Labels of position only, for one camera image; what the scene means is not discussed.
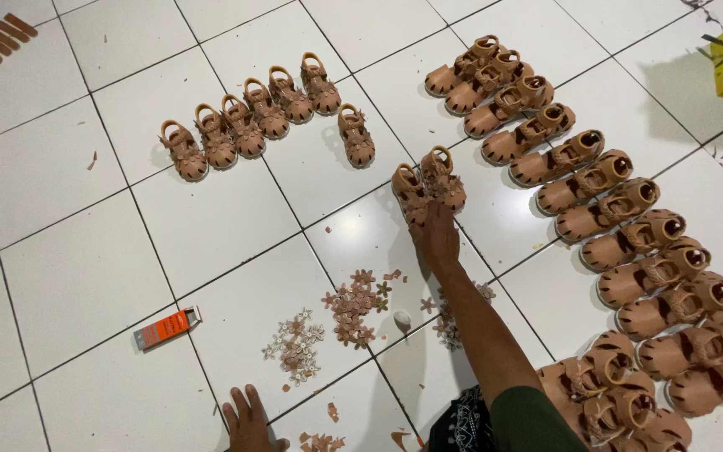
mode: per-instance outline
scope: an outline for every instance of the children's sandal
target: children's sandal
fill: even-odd
[[[258,85],[260,89],[249,91],[250,85]],[[271,140],[282,139],[289,131],[289,123],[284,110],[272,101],[267,87],[258,79],[249,78],[244,81],[244,101],[253,112],[253,119],[261,128],[264,136]]]
[[[286,78],[275,77],[275,72],[283,72]],[[269,93],[281,108],[289,122],[303,124],[314,116],[311,108],[311,101],[303,93],[303,90],[295,86],[295,80],[289,72],[280,66],[269,68]]]
[[[226,109],[228,101],[231,107]],[[234,145],[242,156],[253,159],[264,153],[267,149],[264,134],[253,120],[250,109],[241,100],[233,94],[226,94],[222,98],[222,115],[229,126]]]
[[[308,64],[307,59],[315,59],[319,65]],[[326,67],[322,65],[322,61],[310,51],[303,54],[300,78],[303,80],[303,86],[312,102],[314,111],[324,116],[330,116],[338,111],[342,105],[339,90],[336,89],[333,82],[328,81]]]
[[[337,122],[350,164],[361,168],[372,162],[375,157],[375,144],[365,127],[364,113],[350,104],[343,104],[339,107]]]
[[[445,154],[445,159],[440,158],[440,154]],[[428,194],[433,200],[446,205],[452,211],[462,210],[467,195],[462,180],[451,174],[454,162],[448,149],[434,146],[420,161],[420,170],[426,180]]]
[[[428,214],[428,194],[420,174],[406,163],[401,163],[392,174],[392,190],[401,204],[407,224],[422,228]]]
[[[695,277],[710,265],[710,258],[699,242],[682,236],[660,254],[602,273],[598,297],[618,309],[655,289]]]
[[[685,218],[667,209],[652,209],[639,220],[615,233],[588,240],[581,248],[582,260],[603,272],[667,247],[685,233]]]
[[[547,215],[584,203],[629,179],[632,161],[622,151],[611,149],[596,159],[592,167],[547,183],[537,191],[537,207]]]
[[[576,116],[563,104],[543,108],[537,116],[517,126],[512,132],[498,132],[481,145],[481,154],[493,165],[503,165],[534,149],[543,140],[567,131]]]
[[[591,163],[603,150],[604,135],[598,130],[586,130],[543,154],[518,157],[509,166],[509,174],[520,185],[537,185]]]
[[[638,300],[618,311],[618,326],[634,340],[649,339],[677,324],[696,324],[705,313],[723,310],[723,277],[701,272],[677,288]]]
[[[546,107],[554,99],[554,87],[545,77],[520,77],[514,83],[501,89],[487,105],[473,110],[464,120],[464,131],[474,139],[489,134],[518,112]],[[451,97],[445,101],[451,108]]]
[[[622,184],[612,195],[570,208],[557,217],[557,233],[567,241],[605,232],[642,214],[659,198],[655,181],[636,178]]]
[[[176,126],[171,134],[166,135],[166,129]],[[208,163],[206,158],[200,154],[197,142],[185,127],[177,121],[168,120],[161,125],[161,139],[163,146],[169,150],[174,162],[174,169],[183,179],[189,182],[196,182],[208,174]]]
[[[455,86],[465,83],[476,71],[489,64],[497,51],[505,50],[494,35],[478,38],[467,52],[456,57],[453,68],[444,64],[429,72],[426,76],[426,91],[433,96],[444,98]]]
[[[210,114],[200,118],[200,113],[208,109]],[[222,115],[210,105],[200,104],[195,109],[195,124],[203,137],[203,149],[206,151],[208,164],[217,170],[226,170],[233,167],[238,160],[236,149],[233,147],[233,140],[227,133],[227,127]]]

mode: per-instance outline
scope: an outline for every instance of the green sleeve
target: green sleeve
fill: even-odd
[[[546,395],[529,386],[509,388],[490,407],[492,436],[500,452],[587,452]]]

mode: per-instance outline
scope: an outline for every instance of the hand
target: hand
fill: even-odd
[[[247,399],[250,400],[249,405],[238,388],[231,389],[238,416],[231,404],[222,405],[222,411],[227,419],[227,427],[231,430],[231,447],[228,452],[284,452],[289,448],[288,440],[279,439],[275,444],[269,442],[264,407],[261,406],[261,399],[256,387],[246,385],[244,391],[247,393]]]
[[[454,216],[449,208],[437,201],[428,202],[425,226],[412,225],[409,232],[437,279],[442,280],[459,265],[459,231],[454,228]]]

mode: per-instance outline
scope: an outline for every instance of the orange box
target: orange box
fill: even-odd
[[[202,321],[199,308],[192,306],[173,313],[163,320],[158,320],[152,325],[145,326],[139,331],[135,331],[133,336],[136,338],[138,349],[146,350],[155,347],[166,339],[188,331]]]

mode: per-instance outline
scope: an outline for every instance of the sandal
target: sandal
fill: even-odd
[[[445,159],[439,158],[439,154],[445,154]],[[434,146],[420,161],[420,170],[423,172],[428,194],[432,200],[439,201],[452,211],[462,210],[467,195],[462,180],[457,175],[451,174],[454,162],[448,149]]]
[[[712,413],[723,403],[723,362],[705,370],[689,370],[666,385],[671,405],[689,416]]]
[[[652,209],[613,234],[590,239],[582,261],[597,272],[628,264],[638,254],[665,248],[685,233],[685,218],[667,209]]]
[[[598,279],[602,303],[618,309],[660,287],[678,283],[710,265],[710,252],[683,236],[666,250],[631,264],[615,267]]]
[[[286,78],[275,78],[275,72],[283,72]],[[269,93],[272,99],[284,109],[284,115],[293,124],[303,124],[314,116],[311,102],[303,90],[295,86],[289,71],[280,66],[269,68]]]
[[[177,126],[177,130],[166,135],[166,129]],[[174,162],[174,169],[183,179],[196,182],[208,174],[206,158],[200,154],[195,137],[185,127],[175,120],[168,120],[161,124],[161,144],[169,150]]]
[[[659,187],[655,181],[635,178],[595,203],[563,211],[557,217],[557,233],[567,241],[579,241],[608,231],[642,214],[658,198]]]
[[[319,66],[307,64],[307,59],[316,59]],[[308,93],[308,99],[311,100],[312,108],[323,116],[330,116],[338,110],[342,105],[342,99],[339,98],[339,90],[328,81],[326,67],[322,65],[322,61],[307,51],[303,54],[303,62],[300,64],[300,78],[303,80],[303,87]]]
[[[337,122],[350,164],[361,168],[372,162],[375,157],[375,144],[365,127],[364,113],[350,104],[343,104],[339,107]]]
[[[258,85],[260,89],[248,91],[249,85]],[[264,136],[271,140],[282,139],[289,131],[289,125],[284,117],[284,110],[272,101],[267,87],[258,79],[250,77],[244,81],[244,101],[253,112],[253,119],[261,128]]]
[[[537,185],[591,163],[603,150],[604,135],[598,130],[586,130],[543,154],[518,157],[509,166],[509,174],[520,185]]]
[[[563,104],[551,104],[512,132],[498,132],[486,139],[481,145],[481,154],[493,165],[509,163],[548,137],[567,131],[575,122],[576,116],[570,108]]]
[[[428,195],[420,175],[406,163],[401,163],[392,175],[392,190],[401,204],[407,224],[422,228],[428,214]]]
[[[231,107],[226,109],[228,100]],[[222,116],[230,126],[231,137],[241,155],[253,159],[264,153],[267,142],[261,128],[253,120],[250,109],[233,94],[226,94],[222,98]]]
[[[200,113],[209,109],[210,114],[200,119]],[[195,109],[195,124],[203,137],[203,149],[206,151],[208,164],[217,170],[226,170],[236,165],[236,149],[233,140],[227,133],[225,120],[210,105],[200,104]]]
[[[489,134],[518,112],[546,107],[554,99],[554,87],[546,77],[521,77],[508,87],[498,91],[492,103],[473,110],[464,120],[464,131],[469,137],[480,139]],[[451,105],[451,96],[445,107],[456,111]]]
[[[433,96],[444,98],[455,86],[468,81],[476,71],[489,64],[496,52],[505,50],[494,35],[478,38],[467,52],[456,57],[453,69],[444,64],[429,72],[425,82],[426,91]]]
[[[618,325],[634,340],[653,338],[677,324],[696,324],[706,312],[723,310],[723,277],[701,272],[676,289],[638,300],[618,311]]]
[[[592,167],[547,183],[537,191],[537,207],[548,215],[584,203],[629,179],[632,160],[622,151],[611,149],[596,159]]]
[[[482,67],[473,75],[473,80],[457,85],[448,93],[445,109],[459,115],[470,113],[496,90],[499,77],[500,74],[491,64]]]

